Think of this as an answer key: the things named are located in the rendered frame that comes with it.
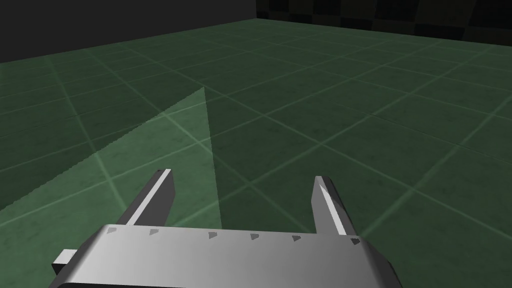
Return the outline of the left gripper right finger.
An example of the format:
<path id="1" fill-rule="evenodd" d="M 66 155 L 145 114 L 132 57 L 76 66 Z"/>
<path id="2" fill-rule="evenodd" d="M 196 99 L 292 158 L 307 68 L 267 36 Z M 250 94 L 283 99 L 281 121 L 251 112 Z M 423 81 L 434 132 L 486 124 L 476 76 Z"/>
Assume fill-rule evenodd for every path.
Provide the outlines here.
<path id="1" fill-rule="evenodd" d="M 315 177 L 311 194 L 311 208 L 317 234 L 357 235 L 353 222 L 329 177 Z"/>

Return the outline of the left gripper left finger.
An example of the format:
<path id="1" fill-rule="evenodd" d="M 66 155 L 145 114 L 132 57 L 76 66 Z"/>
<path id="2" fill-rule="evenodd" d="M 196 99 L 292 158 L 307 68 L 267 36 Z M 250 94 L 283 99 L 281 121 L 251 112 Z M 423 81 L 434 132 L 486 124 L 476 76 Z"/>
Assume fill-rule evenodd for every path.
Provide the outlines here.
<path id="1" fill-rule="evenodd" d="M 172 170 L 157 170 L 116 224 L 162 227 L 167 221 L 175 196 Z"/>

